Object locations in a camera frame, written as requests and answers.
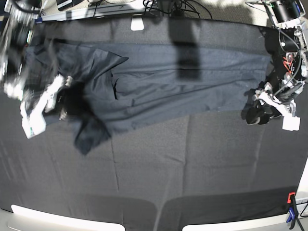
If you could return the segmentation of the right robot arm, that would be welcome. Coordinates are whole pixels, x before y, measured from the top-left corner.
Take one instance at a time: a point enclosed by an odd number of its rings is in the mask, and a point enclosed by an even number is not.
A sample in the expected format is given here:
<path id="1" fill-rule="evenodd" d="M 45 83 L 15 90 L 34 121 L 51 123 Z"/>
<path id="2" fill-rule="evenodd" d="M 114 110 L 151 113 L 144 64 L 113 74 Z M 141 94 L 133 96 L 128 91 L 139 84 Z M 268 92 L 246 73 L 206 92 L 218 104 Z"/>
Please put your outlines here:
<path id="1" fill-rule="evenodd" d="M 77 88 L 70 84 L 70 76 L 58 73 L 58 58 L 49 43 L 49 74 L 41 77 L 44 86 L 36 89 L 28 81 L 30 71 L 25 63 L 25 50 L 31 43 L 35 17 L 40 15 L 40 1 L 12 0 L 9 16 L 0 36 L 0 87 L 12 99 L 18 99 L 22 128 L 27 138 L 46 130 L 45 114 L 59 113 L 59 118 L 73 120 L 89 119 L 89 106 L 81 98 L 69 96 Z"/>

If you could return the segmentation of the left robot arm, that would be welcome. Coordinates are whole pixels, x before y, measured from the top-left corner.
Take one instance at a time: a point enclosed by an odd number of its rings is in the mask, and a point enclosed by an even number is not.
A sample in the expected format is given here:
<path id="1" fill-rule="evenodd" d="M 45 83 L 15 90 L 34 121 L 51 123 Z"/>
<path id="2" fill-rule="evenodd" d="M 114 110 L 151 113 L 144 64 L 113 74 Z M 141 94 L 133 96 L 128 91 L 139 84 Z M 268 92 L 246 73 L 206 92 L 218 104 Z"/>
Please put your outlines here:
<path id="1" fill-rule="evenodd" d="M 303 3 L 299 0 L 247 0 L 246 5 L 263 5 L 274 29 L 278 31 L 278 58 L 285 70 L 277 77 L 267 77 L 255 90 L 253 105 L 247 111 L 249 125 L 266 124 L 282 117 L 282 129 L 298 131 L 295 99 L 308 81 L 308 25 Z"/>

